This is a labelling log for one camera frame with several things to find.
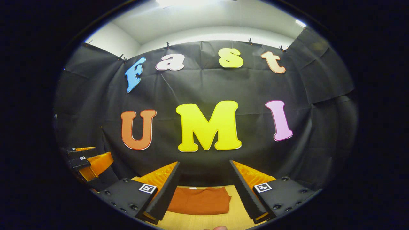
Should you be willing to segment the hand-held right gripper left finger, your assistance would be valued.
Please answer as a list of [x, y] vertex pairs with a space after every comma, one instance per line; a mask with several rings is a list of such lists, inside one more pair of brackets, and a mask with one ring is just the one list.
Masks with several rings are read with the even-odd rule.
[[96, 196], [131, 218], [158, 224], [178, 186], [180, 162], [174, 162], [136, 179], [121, 179]]

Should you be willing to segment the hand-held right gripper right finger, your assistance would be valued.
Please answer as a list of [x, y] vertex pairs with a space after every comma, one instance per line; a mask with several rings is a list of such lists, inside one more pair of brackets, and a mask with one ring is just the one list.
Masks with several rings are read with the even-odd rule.
[[247, 214], [255, 224], [295, 211], [321, 192], [302, 186], [289, 176], [275, 179], [230, 160], [232, 182]]

